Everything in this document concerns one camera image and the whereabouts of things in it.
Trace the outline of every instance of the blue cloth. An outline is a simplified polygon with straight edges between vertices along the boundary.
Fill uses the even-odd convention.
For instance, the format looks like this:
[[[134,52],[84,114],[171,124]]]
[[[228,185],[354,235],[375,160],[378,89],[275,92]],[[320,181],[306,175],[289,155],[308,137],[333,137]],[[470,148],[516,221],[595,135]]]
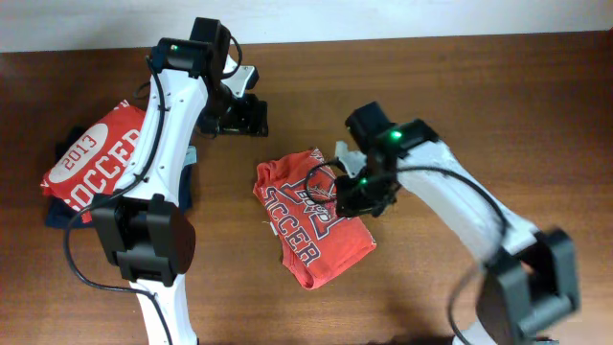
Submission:
[[[66,140],[56,144],[56,162],[64,155],[64,153],[81,137],[85,132],[83,127],[74,127],[68,133]],[[186,213],[193,206],[192,193],[190,192],[190,186],[192,185],[192,166],[187,166],[181,171],[181,177],[179,179],[179,209],[181,212]],[[77,211],[70,208],[64,201],[58,197],[51,196],[51,203],[49,204],[49,211],[45,218],[45,225],[57,228],[65,229],[70,219],[77,213]],[[75,221],[73,228],[88,228],[93,227],[92,222],[83,223],[83,220],[79,218]]]

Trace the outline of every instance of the white oval logo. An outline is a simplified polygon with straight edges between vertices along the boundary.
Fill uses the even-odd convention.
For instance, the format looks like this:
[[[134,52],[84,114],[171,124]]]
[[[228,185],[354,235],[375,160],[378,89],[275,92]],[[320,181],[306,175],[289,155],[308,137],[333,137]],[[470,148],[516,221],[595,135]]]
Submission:
[[[93,125],[87,129],[51,169],[49,181],[64,182],[78,173],[102,149],[107,135],[108,127],[105,124]]]

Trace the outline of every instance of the wooden table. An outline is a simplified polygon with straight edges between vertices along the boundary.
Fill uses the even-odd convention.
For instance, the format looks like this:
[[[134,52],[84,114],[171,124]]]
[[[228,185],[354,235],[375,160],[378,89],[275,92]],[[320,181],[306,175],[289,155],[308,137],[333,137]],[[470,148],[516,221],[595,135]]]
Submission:
[[[343,124],[377,100],[396,122],[422,118],[513,211],[557,224],[576,242],[583,309],[551,329],[566,344],[613,338],[613,54],[605,33],[253,45],[255,92],[269,104],[268,138],[195,138],[197,232],[187,281],[204,344],[365,344],[449,335],[444,304],[470,263],[419,199],[401,194],[364,217],[378,247],[328,285],[307,291],[252,194],[256,164],[351,141]],[[0,343],[144,344],[134,296],[79,283],[60,230],[43,226],[38,183],[54,142],[89,126],[148,79],[146,49],[0,56]],[[94,231],[73,237],[91,279],[125,284]],[[470,293],[457,316],[474,317]]]

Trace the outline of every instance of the white background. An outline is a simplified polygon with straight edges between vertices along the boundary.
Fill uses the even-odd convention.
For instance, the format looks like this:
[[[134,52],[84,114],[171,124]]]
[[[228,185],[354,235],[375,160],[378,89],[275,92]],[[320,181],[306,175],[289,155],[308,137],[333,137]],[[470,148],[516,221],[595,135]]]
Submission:
[[[153,46],[196,16],[241,43],[608,30],[613,0],[0,0],[0,52]]]

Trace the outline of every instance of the wooden surface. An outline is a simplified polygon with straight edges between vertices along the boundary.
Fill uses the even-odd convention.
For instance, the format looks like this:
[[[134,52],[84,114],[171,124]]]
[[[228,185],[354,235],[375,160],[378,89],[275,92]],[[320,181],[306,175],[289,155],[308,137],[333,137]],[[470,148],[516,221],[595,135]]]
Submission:
[[[197,231],[187,293],[204,344],[365,344],[450,334],[444,304],[469,265],[460,242],[408,194],[365,217],[378,248],[314,291],[281,265],[252,194],[257,163],[350,141],[343,123],[381,103],[420,117],[513,211],[576,242],[583,309],[551,329],[565,344],[613,339],[613,54],[603,33],[420,38],[245,46],[268,101],[270,137],[195,138]],[[0,56],[0,343],[144,344],[134,296],[86,287],[61,231],[43,226],[38,183],[54,142],[89,126],[148,78],[145,49]],[[125,284],[94,231],[73,247],[91,279]],[[474,317],[472,296],[458,307]]]

